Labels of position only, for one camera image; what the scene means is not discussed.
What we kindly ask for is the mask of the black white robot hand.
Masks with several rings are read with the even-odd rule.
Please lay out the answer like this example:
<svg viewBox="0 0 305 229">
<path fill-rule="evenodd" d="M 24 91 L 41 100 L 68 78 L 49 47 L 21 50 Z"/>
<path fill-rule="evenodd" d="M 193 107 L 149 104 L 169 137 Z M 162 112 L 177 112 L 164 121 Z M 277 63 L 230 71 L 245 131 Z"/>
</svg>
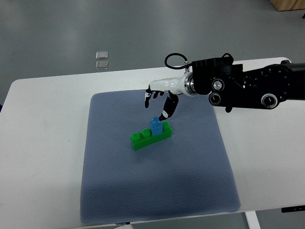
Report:
<svg viewBox="0 0 305 229">
<path fill-rule="evenodd" d="M 172 117 L 179 102 L 178 95 L 198 95 L 198 93 L 195 92 L 193 85 L 193 73 L 185 73 L 182 77 L 152 81 L 145 91 L 145 108 L 149 107 L 151 96 L 155 99 L 158 95 L 162 96 L 164 93 L 168 93 L 168 96 L 165 100 L 163 111 L 159 116 L 159 121 Z"/>
</svg>

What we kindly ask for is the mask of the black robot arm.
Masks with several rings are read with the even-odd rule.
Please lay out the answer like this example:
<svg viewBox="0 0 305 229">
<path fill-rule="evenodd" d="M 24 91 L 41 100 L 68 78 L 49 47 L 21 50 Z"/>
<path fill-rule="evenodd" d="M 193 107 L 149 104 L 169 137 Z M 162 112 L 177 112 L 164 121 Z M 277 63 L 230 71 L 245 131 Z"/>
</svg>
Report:
<svg viewBox="0 0 305 229">
<path fill-rule="evenodd" d="M 286 100 L 304 100 L 305 65 L 288 60 L 244 71 L 232 55 L 193 61 L 193 92 L 209 96 L 213 106 L 274 109 Z"/>
</svg>

